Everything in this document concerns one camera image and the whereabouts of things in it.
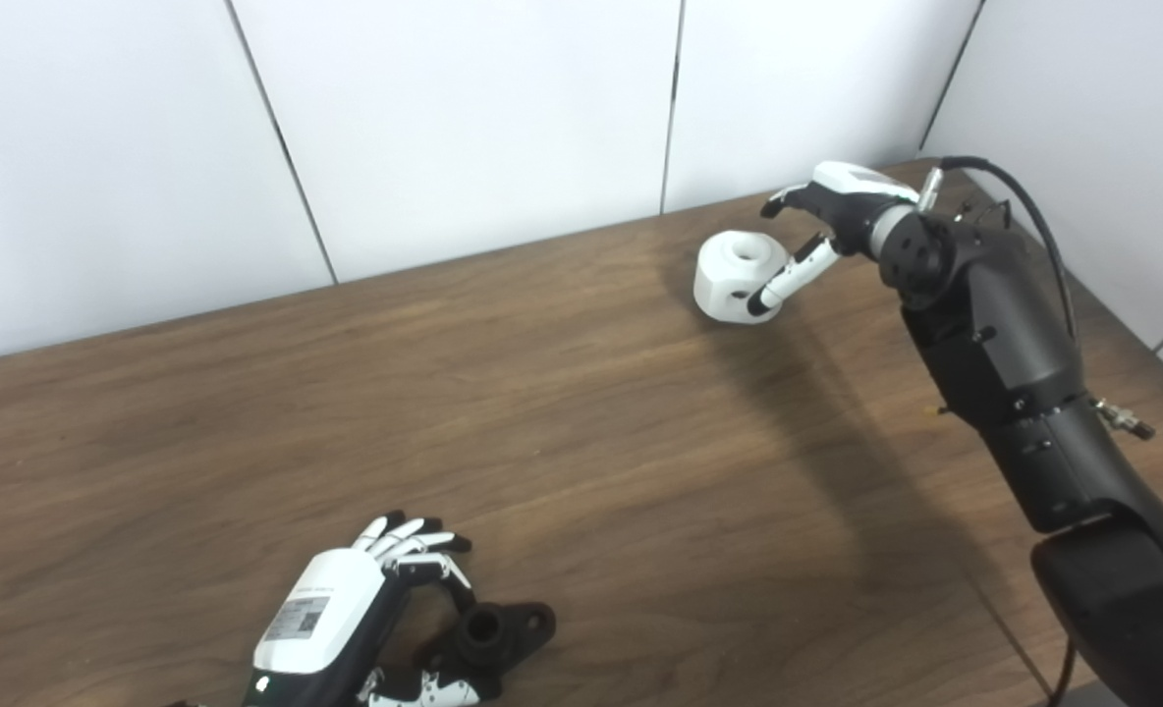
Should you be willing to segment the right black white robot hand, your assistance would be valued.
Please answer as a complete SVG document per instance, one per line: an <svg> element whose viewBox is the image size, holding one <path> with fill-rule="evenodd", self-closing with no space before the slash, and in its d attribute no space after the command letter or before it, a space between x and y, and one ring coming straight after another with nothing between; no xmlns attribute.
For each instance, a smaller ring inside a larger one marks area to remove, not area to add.
<svg viewBox="0 0 1163 707"><path fill-rule="evenodd" d="M806 242L764 286L752 291L747 300L748 314L761 317L773 313L846 256L864 253L875 258L876 247L870 242L882 230L882 223L896 223L913 213L920 200L908 184L839 160L821 162L809 181L775 192L758 210L762 219L775 219L787 209L804 210L821 221L827 233Z"/></svg>

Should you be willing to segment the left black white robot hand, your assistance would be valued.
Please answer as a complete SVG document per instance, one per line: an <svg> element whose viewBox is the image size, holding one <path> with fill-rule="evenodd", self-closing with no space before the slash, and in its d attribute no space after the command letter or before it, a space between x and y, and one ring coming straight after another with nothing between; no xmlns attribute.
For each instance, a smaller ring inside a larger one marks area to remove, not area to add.
<svg viewBox="0 0 1163 707"><path fill-rule="evenodd" d="M442 519L392 510L348 547L311 559L254 647L245 706L370 706L387 680L378 657L418 587L464 612L472 583L454 559L472 543Z"/></svg>

